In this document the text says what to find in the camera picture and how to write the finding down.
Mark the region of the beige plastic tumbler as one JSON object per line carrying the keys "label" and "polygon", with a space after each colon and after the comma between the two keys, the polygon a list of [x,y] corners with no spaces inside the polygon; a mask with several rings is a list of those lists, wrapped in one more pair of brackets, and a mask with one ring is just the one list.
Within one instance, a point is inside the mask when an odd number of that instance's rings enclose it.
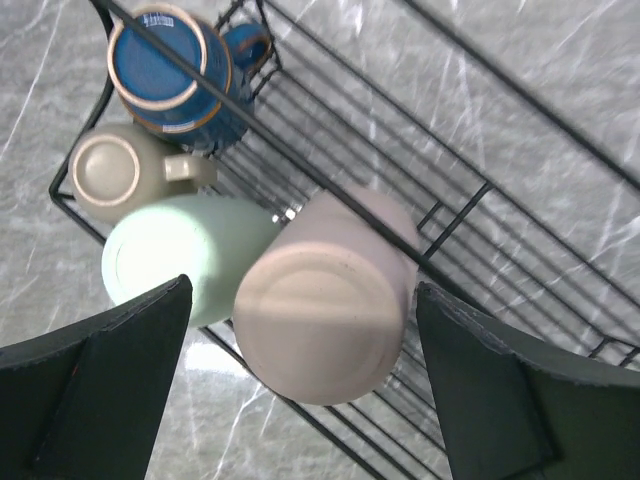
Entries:
{"label": "beige plastic tumbler", "polygon": [[369,393],[396,364],[418,266],[327,191],[244,276],[232,322],[267,387],[311,405]]}

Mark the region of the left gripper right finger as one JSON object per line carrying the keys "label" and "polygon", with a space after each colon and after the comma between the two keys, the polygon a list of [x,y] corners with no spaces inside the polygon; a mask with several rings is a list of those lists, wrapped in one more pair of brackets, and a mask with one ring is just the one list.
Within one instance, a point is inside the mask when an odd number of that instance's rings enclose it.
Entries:
{"label": "left gripper right finger", "polygon": [[636,479],[639,374],[513,328],[435,284],[416,320],[455,479]]}

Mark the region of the dark blue glazed mug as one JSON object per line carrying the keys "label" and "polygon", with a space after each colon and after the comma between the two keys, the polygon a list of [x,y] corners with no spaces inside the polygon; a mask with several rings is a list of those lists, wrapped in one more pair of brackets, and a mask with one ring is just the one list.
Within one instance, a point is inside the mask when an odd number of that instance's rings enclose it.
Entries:
{"label": "dark blue glazed mug", "polygon": [[[251,76],[272,51],[267,30],[242,23],[220,33],[203,18],[168,3],[133,11],[201,75],[253,112]],[[165,58],[123,21],[117,21],[107,48],[109,76],[126,109],[150,132],[194,150],[224,150],[238,142],[247,124],[217,97]]]}

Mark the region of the green tumbler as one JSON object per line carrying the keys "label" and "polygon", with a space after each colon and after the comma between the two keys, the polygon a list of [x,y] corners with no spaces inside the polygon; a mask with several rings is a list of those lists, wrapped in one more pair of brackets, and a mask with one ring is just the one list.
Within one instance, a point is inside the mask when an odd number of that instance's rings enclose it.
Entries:
{"label": "green tumbler", "polygon": [[179,275],[192,284],[189,325],[231,317],[239,284],[277,237],[274,215],[241,198],[181,195],[142,207],[109,234],[101,273],[114,304]]}

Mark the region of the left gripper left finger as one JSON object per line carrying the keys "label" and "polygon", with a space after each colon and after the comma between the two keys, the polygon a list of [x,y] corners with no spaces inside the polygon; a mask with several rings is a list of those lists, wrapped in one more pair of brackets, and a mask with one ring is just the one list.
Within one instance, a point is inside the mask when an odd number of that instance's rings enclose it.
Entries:
{"label": "left gripper left finger", "polygon": [[2,478],[144,478],[191,307],[180,275],[2,347]]}

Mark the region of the beige ceramic mug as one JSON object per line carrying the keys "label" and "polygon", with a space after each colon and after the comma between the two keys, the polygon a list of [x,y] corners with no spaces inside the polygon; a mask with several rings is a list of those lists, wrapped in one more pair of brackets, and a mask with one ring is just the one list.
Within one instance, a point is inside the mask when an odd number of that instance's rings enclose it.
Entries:
{"label": "beige ceramic mug", "polygon": [[68,163],[77,204],[108,225],[153,202],[217,181],[214,161],[136,124],[105,124],[81,136]]}

